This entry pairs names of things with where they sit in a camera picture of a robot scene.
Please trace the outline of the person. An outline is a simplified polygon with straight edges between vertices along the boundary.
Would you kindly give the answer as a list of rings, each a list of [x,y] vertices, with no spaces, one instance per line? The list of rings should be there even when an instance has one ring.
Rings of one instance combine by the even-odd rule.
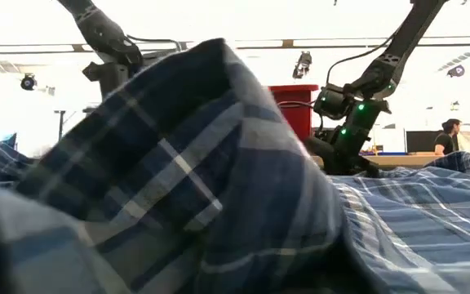
[[[461,121],[450,118],[442,123],[442,132],[434,141],[434,154],[445,156],[458,150],[455,137],[459,134]]]

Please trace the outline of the ceiling air vent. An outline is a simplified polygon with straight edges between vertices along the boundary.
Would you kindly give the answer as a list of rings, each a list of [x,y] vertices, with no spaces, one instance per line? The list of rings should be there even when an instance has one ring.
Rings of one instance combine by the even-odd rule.
[[[449,70],[451,68],[454,68],[457,65],[461,65],[468,58],[470,58],[470,49],[468,51],[460,54],[459,56],[456,56],[455,58],[452,58],[451,60],[444,63],[442,66],[440,66],[437,69],[437,72],[446,71],[446,70]]]

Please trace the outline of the long ceiling light fixture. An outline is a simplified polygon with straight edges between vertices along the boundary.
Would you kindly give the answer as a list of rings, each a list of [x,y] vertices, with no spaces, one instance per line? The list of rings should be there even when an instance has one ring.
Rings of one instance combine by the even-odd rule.
[[[320,39],[273,39],[228,41],[229,46],[241,50],[259,49],[322,49],[322,48],[368,48],[383,43],[385,38],[320,38]],[[423,37],[420,46],[470,47],[470,36]],[[92,52],[87,44],[35,44],[0,45],[0,54],[51,54]]]

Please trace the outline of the black metal background table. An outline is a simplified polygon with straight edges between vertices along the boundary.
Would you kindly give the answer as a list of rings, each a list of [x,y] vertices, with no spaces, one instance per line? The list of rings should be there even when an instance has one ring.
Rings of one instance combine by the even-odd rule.
[[[82,109],[81,112],[84,113],[86,116],[89,116],[94,110],[95,110],[95,107],[88,106],[88,107]],[[57,138],[57,140],[61,140],[61,138],[64,135],[64,125],[67,123],[68,120],[71,119],[72,116],[75,115],[75,112],[72,112],[69,115],[68,118],[64,117],[66,115],[66,110],[55,110],[54,113],[59,115],[58,138]]]

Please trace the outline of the red plastic laundry bin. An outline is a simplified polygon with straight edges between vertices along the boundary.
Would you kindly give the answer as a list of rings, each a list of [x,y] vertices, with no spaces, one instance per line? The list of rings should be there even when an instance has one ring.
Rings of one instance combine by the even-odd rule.
[[[316,84],[296,84],[269,86],[282,114],[300,140],[305,140],[312,133],[311,118],[313,93],[319,89]]]

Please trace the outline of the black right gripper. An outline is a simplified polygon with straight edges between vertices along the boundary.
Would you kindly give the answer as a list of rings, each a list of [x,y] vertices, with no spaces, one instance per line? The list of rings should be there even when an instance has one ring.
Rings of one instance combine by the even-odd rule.
[[[386,100],[355,102],[343,126],[338,126],[330,144],[314,136],[304,140],[307,150],[321,158],[327,174],[356,174],[379,177],[379,166],[360,155],[361,148],[370,140],[369,134],[381,112],[391,113]]]

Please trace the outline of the blue plaid garment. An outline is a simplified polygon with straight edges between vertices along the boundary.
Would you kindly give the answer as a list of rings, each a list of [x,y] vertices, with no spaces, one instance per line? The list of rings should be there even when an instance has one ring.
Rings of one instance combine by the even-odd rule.
[[[470,294],[470,154],[328,176],[206,41],[39,160],[0,142],[0,294]]]

